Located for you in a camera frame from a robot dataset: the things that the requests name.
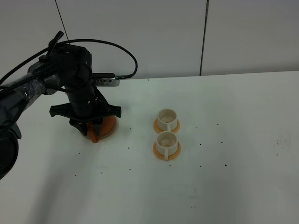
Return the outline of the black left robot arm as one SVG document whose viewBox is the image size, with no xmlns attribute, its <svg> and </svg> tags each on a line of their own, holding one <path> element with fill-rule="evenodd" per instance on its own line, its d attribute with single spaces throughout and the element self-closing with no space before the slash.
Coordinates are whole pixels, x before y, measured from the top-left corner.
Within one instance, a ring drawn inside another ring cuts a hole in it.
<svg viewBox="0 0 299 224">
<path fill-rule="evenodd" d="M 92 55 L 84 47 L 60 43 L 63 33 L 38 53 L 38 61 L 28 73 L 0 89 L 0 175 L 14 166 L 21 131 L 17 120 L 41 95 L 58 91 L 67 94 L 68 103 L 50 108 L 51 116 L 69 119 L 92 142 L 112 131 L 121 116 L 119 106 L 110 105 L 97 88 L 99 74 L 92 72 Z"/>
</svg>

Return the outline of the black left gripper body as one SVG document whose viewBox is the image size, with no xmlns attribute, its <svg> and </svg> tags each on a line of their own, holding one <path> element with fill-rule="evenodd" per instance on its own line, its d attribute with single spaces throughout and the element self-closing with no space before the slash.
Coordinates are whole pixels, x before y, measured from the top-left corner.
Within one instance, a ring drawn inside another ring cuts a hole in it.
<svg viewBox="0 0 299 224">
<path fill-rule="evenodd" d="M 109 116 L 121 117 L 121 107 L 110 105 L 95 86 L 67 93 L 67 97 L 69 103 L 50 107 L 52 117 L 59 115 L 82 123 Z"/>
</svg>

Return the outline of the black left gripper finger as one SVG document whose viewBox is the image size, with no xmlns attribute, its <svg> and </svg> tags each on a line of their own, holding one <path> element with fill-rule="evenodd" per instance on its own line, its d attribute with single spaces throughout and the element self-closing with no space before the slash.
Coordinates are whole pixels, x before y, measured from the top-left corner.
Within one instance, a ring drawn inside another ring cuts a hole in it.
<svg viewBox="0 0 299 224">
<path fill-rule="evenodd" d="M 88 128 L 86 123 L 82 123 L 73 119 L 70 119 L 69 123 L 72 127 L 78 129 L 84 136 L 87 136 Z"/>
<path fill-rule="evenodd" d="M 93 128 L 95 134 L 100 134 L 102 123 L 103 123 L 103 118 L 93 121 Z"/>
</svg>

